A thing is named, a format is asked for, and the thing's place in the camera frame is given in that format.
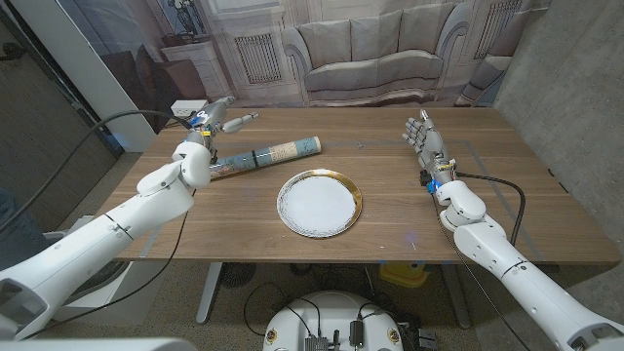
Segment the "gray wall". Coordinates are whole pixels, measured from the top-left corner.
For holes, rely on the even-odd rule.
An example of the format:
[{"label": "gray wall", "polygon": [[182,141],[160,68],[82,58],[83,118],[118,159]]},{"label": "gray wall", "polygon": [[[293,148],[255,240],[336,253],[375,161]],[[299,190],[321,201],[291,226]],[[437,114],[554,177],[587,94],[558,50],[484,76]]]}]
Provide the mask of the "gray wall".
[{"label": "gray wall", "polygon": [[[527,25],[494,103],[622,253],[623,75],[624,2],[553,0]],[[555,276],[624,322],[624,265],[563,267]]]}]

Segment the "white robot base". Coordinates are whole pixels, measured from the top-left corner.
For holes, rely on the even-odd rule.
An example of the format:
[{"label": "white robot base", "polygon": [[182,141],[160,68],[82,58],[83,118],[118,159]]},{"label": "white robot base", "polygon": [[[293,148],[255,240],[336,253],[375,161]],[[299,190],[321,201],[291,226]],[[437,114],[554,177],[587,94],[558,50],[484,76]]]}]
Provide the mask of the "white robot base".
[{"label": "white robot base", "polygon": [[[317,313],[316,308],[306,300],[316,304],[319,312]],[[292,310],[285,307],[269,323],[264,337],[263,351],[403,350],[399,328],[394,320],[385,311],[361,296],[350,292],[313,292],[301,299],[296,299],[289,304],[289,307]],[[358,337],[354,337],[351,328],[351,323],[359,319],[359,314],[363,317],[361,344],[357,341]],[[309,328],[312,336],[309,335],[305,326]],[[337,347],[333,346],[335,331],[338,331],[339,346]]]}]

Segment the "table leg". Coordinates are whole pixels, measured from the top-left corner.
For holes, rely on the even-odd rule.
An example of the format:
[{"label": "table leg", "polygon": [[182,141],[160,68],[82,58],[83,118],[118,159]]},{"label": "table leg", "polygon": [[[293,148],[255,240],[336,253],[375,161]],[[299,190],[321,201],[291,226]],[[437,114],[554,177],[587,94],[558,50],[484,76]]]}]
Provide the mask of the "table leg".
[{"label": "table leg", "polygon": [[199,324],[205,324],[208,322],[208,315],[213,305],[213,299],[215,298],[216,285],[218,284],[218,276],[221,273],[222,262],[212,262],[208,268],[208,274],[206,275],[206,283],[204,283],[204,291],[202,292],[202,299],[199,302],[199,308],[197,309],[197,317],[195,321]]},{"label": "table leg", "polygon": [[468,314],[468,308],[466,306],[466,299],[464,297],[464,291],[459,283],[459,275],[457,275],[457,269],[453,264],[443,264],[442,276],[445,279],[447,285],[448,296],[452,303],[452,308],[455,312],[455,318],[460,328],[470,328],[470,315]]}]

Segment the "wooden table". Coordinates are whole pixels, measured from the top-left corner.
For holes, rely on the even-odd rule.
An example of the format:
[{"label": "wooden table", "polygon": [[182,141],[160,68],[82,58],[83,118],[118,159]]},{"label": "wooden table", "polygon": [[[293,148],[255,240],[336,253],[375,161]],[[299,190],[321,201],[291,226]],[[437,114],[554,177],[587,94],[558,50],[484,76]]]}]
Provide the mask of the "wooden table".
[{"label": "wooden table", "polygon": [[[230,109],[242,116],[251,109]],[[321,154],[214,180],[197,191],[185,222],[178,218],[157,233],[136,240],[118,259],[166,259],[180,230],[174,259],[255,262],[457,263],[432,199],[418,183],[415,153],[401,138],[417,108],[257,109],[260,117],[236,135],[219,135],[218,155],[234,155],[318,136]],[[526,194],[517,247],[529,259],[547,263],[608,264],[619,261],[615,246],[576,201],[549,175],[516,132],[494,109],[428,108],[451,157],[464,173],[511,180]],[[171,162],[185,130],[161,132],[136,162],[100,212],[136,193],[138,181]],[[312,169],[349,176],[361,189],[363,210],[347,231],[309,239],[282,222],[276,199],[292,176]],[[519,206],[510,187],[477,179],[466,183],[487,204],[487,212],[511,233]]]}]

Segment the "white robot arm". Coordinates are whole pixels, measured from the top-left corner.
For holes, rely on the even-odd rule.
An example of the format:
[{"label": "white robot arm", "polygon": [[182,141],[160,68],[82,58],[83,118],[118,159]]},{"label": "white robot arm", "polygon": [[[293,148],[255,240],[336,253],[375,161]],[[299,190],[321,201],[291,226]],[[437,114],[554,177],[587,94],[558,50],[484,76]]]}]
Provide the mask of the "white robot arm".
[{"label": "white robot arm", "polygon": [[211,181],[215,133],[234,133],[253,113],[223,125],[225,97],[198,112],[173,162],[144,177],[137,195],[36,256],[0,272],[0,340],[20,340],[44,328],[68,297],[133,240],[193,206],[192,189]]},{"label": "white robot arm", "polygon": [[585,308],[507,241],[504,229],[486,214],[486,204],[463,181],[455,180],[454,161],[424,110],[420,117],[422,122],[408,120],[403,137],[431,175],[427,188],[447,206],[440,220],[453,232],[457,248],[507,288],[557,349],[624,349],[624,326]]}]

